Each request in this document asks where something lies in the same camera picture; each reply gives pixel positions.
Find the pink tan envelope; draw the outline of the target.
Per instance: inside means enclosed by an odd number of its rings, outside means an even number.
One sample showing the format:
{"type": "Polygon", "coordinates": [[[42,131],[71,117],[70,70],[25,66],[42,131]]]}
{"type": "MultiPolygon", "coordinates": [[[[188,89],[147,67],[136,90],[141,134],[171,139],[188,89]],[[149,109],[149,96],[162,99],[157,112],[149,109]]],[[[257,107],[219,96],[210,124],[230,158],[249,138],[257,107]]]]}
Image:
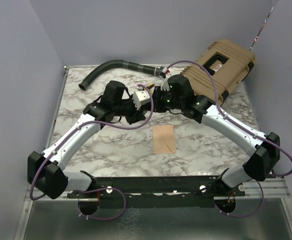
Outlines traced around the pink tan envelope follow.
{"type": "Polygon", "coordinates": [[[154,125],[153,153],[154,154],[175,154],[176,143],[173,125],[154,125]]]}

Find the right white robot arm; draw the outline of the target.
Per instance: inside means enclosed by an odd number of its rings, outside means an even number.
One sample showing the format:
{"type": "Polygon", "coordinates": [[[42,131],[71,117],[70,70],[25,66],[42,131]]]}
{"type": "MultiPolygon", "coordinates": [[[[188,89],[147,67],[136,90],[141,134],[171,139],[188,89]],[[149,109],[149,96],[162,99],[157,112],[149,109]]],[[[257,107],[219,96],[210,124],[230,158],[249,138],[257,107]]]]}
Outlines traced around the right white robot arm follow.
{"type": "Polygon", "coordinates": [[[266,135],[254,129],[244,132],[247,125],[232,116],[226,119],[213,100],[194,93],[190,81],[183,75],[166,79],[163,87],[155,87],[152,96],[155,112],[180,110],[185,117],[218,131],[249,156],[246,162],[226,169],[219,176],[215,189],[220,195],[228,195],[242,182],[264,181],[279,161],[279,150],[274,147],[280,142],[278,135],[273,132],[266,135]]]}

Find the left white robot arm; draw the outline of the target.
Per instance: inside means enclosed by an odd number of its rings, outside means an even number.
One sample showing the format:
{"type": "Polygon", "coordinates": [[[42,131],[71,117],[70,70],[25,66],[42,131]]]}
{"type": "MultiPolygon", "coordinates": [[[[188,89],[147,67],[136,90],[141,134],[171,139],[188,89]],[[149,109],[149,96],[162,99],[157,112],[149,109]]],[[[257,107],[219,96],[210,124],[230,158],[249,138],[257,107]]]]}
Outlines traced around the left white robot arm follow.
{"type": "Polygon", "coordinates": [[[127,87],[118,81],[110,81],[96,100],[85,106],[75,124],[42,153],[36,151],[28,156],[27,179],[31,185],[29,197],[36,201],[45,196],[56,199],[64,192],[79,191],[85,197],[95,194],[95,177],[81,170],[66,173],[64,170],[81,146],[104,126],[133,130],[131,124],[141,122],[139,129],[150,121],[144,109],[154,111],[151,91],[144,85],[123,98],[127,87]]]}

